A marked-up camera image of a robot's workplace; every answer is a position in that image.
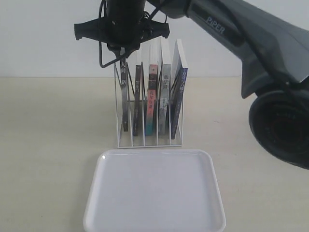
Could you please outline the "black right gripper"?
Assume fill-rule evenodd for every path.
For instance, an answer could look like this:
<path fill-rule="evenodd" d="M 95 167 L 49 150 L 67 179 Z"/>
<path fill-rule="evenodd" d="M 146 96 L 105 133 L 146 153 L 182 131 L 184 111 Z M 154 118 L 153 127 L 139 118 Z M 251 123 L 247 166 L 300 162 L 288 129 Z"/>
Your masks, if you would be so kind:
<path fill-rule="evenodd" d="M 160 11 L 160 2 L 152 13 L 145 11 L 144 0 L 103 0 L 98 17 L 74 25 L 76 40 L 91 39 L 107 45 L 107 48 L 121 56 L 128 57 L 144 42 L 170 34 L 167 22 L 157 22 L 153 18 Z"/>

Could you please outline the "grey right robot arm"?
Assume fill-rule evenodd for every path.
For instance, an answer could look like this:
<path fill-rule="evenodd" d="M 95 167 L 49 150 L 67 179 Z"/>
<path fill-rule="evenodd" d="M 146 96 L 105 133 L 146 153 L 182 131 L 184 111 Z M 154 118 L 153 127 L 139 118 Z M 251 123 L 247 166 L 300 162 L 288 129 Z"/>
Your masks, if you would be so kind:
<path fill-rule="evenodd" d="M 98 17 L 74 25 L 77 40 L 106 44 L 116 60 L 140 45 L 167 38 L 168 23 L 187 17 L 242 63 L 241 96 L 255 94 L 249 109 L 251 132 L 269 154 L 309 167 L 309 32 L 243 0 L 103 0 Z"/>

